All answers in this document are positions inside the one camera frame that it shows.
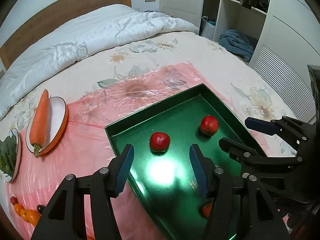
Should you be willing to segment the small orange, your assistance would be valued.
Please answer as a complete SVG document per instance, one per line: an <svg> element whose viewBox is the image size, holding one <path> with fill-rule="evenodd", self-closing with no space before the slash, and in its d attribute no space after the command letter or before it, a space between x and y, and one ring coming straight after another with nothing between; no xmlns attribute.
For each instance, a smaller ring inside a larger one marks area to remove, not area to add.
<svg viewBox="0 0 320 240"><path fill-rule="evenodd" d="M29 219L28 219L28 216L27 216L27 210L22 209L22 210L20 211L20 215L21 215L21 218L22 218L25 222L29 223Z"/></svg>
<svg viewBox="0 0 320 240"><path fill-rule="evenodd" d="M16 203L15 205L14 205L14 211L15 211L15 213L18 215L18 216L21 216L21 211L24 209L24 207L21 205L21 204L19 204L19 203Z"/></svg>

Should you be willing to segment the blue folded towel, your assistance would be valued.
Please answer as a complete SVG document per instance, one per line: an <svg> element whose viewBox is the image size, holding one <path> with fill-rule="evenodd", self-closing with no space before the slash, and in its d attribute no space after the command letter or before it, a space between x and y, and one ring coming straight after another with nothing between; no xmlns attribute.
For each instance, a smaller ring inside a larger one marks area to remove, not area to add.
<svg viewBox="0 0 320 240"><path fill-rule="evenodd" d="M251 60L255 50L254 39L234 29L221 34L219 45L245 62Z"/></svg>

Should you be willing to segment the pink plastic sheet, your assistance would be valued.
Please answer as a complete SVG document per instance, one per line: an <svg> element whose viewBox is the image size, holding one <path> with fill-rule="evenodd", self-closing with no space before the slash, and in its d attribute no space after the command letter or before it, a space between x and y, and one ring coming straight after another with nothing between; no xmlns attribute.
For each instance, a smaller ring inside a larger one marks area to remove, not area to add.
<svg viewBox="0 0 320 240"><path fill-rule="evenodd" d="M18 176L13 183L5 185L4 192L7 197L16 197L25 209L47 204L67 174L90 175L107 166L114 157L112 146L110 150L95 150L93 145L72 147L66 139L68 124L69 119L61 140L43 157L35 158L26 146L22 147ZM129 185L112 200L112 206L123 239L166 239Z"/></svg>

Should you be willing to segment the small red fruit far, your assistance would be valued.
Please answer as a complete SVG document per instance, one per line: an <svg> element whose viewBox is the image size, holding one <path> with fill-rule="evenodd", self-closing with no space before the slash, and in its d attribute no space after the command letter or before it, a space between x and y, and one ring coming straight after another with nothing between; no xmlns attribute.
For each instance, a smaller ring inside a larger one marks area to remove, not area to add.
<svg viewBox="0 0 320 240"><path fill-rule="evenodd" d="M12 197L10 198L10 202L11 202L12 205L18 204L18 200L17 200L17 198L14 197L14 196L12 196Z"/></svg>

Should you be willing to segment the wooden headboard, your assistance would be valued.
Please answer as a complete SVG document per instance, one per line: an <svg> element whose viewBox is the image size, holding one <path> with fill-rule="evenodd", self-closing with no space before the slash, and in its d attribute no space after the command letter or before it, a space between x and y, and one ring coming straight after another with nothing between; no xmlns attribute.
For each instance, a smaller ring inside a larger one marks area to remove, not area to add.
<svg viewBox="0 0 320 240"><path fill-rule="evenodd" d="M1 46L5 70L32 44L67 21L112 4L131 6L131 0L57 0L24 22Z"/></svg>

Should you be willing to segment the white wardrobe shelving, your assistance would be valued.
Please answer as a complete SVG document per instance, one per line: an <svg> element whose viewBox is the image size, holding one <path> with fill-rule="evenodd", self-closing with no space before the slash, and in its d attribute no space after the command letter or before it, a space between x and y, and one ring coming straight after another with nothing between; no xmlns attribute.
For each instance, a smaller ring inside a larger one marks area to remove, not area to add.
<svg viewBox="0 0 320 240"><path fill-rule="evenodd" d="M217 43L237 31L251 41L243 58L283 99L299 120L313 121L315 101L309 65L319 64L319 22L304 0L160 0L161 12L201 27L215 22Z"/></svg>

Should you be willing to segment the dark plum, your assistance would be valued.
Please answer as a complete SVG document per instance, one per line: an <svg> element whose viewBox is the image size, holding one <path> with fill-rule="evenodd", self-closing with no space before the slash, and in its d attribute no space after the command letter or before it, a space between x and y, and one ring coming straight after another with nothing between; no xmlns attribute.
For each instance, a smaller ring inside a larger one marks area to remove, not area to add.
<svg viewBox="0 0 320 240"><path fill-rule="evenodd" d="M45 207L44 205L38 205L38 206L37 206L37 212L38 212L39 214L42 214L45 208L46 208L46 207Z"/></svg>

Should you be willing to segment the orange rimmed white plate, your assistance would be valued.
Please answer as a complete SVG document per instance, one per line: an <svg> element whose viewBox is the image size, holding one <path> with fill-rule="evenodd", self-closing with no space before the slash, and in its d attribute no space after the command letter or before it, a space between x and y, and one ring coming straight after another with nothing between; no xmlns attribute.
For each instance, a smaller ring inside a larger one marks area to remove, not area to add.
<svg viewBox="0 0 320 240"><path fill-rule="evenodd" d="M25 143L29 152L34 156L34 148L29 140L31 124L33 122L35 112L31 117L25 134ZM68 107L63 98L59 96L49 96L48 121L47 121L47 140L40 149L39 157L50 152L60 141L68 120Z"/></svg>

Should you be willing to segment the green leafy vegetable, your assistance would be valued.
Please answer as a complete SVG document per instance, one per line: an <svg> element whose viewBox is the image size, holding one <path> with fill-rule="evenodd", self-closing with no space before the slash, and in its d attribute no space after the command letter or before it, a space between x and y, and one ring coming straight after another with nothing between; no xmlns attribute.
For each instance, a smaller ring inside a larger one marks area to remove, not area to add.
<svg viewBox="0 0 320 240"><path fill-rule="evenodd" d="M17 140L16 136L7 136L4 141L1 141L1 155L0 155L0 168L1 171L13 177L16 158L17 158Z"/></svg>

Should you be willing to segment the green metal tray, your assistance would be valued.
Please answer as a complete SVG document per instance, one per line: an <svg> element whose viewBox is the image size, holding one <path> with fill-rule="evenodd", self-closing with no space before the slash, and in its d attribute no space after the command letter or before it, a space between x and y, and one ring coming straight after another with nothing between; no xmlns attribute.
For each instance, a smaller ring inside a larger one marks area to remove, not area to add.
<svg viewBox="0 0 320 240"><path fill-rule="evenodd" d="M212 136L200 131L201 120L207 115L219 122ZM199 145L205 157L234 176L240 176L241 165L220 149L221 138L263 152L243 123L204 84L107 125L105 131L116 155L127 144L134 147L129 185L167 239L200 239L206 226L199 213L206 199L197 188L189 160L192 144ZM155 132L170 137L165 152L150 149L149 140Z"/></svg>

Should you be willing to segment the small red apple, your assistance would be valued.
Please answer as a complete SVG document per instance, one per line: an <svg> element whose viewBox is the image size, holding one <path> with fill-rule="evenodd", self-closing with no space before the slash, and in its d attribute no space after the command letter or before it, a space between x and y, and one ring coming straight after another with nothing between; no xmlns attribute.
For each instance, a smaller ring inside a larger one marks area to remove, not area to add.
<svg viewBox="0 0 320 240"><path fill-rule="evenodd" d="M201 212L202 212L203 217L205 219L209 218L211 209L212 209L212 204L211 203L204 204L204 206L201 208Z"/></svg>

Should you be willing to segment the carrot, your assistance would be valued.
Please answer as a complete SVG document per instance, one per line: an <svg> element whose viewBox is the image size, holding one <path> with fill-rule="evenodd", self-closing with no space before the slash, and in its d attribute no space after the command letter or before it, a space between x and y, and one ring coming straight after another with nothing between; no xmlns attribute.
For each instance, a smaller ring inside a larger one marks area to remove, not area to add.
<svg viewBox="0 0 320 240"><path fill-rule="evenodd" d="M29 133L29 140L34 148L35 158L39 157L40 149L47 140L48 107L49 93L45 89L40 97Z"/></svg>

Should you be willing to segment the floral bed sheet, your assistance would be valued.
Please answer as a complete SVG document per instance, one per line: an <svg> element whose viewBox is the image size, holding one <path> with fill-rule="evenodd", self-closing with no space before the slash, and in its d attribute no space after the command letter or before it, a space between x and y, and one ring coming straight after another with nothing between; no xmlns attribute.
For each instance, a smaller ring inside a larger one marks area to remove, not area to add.
<svg viewBox="0 0 320 240"><path fill-rule="evenodd" d="M103 50L43 81L1 120L1 138L25 135L43 90L69 108L71 146L110 150L104 128L187 88L206 84L240 120L295 114L252 68L216 42L191 32L159 34Z"/></svg>

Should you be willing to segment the white duvet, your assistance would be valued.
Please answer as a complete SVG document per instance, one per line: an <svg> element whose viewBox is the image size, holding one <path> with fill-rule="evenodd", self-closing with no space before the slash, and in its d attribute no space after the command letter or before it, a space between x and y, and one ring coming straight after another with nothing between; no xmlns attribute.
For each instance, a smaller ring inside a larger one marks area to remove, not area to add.
<svg viewBox="0 0 320 240"><path fill-rule="evenodd" d="M100 51L173 31L198 32L181 18L113 4L59 26L27 48L1 78L1 117L43 81Z"/></svg>

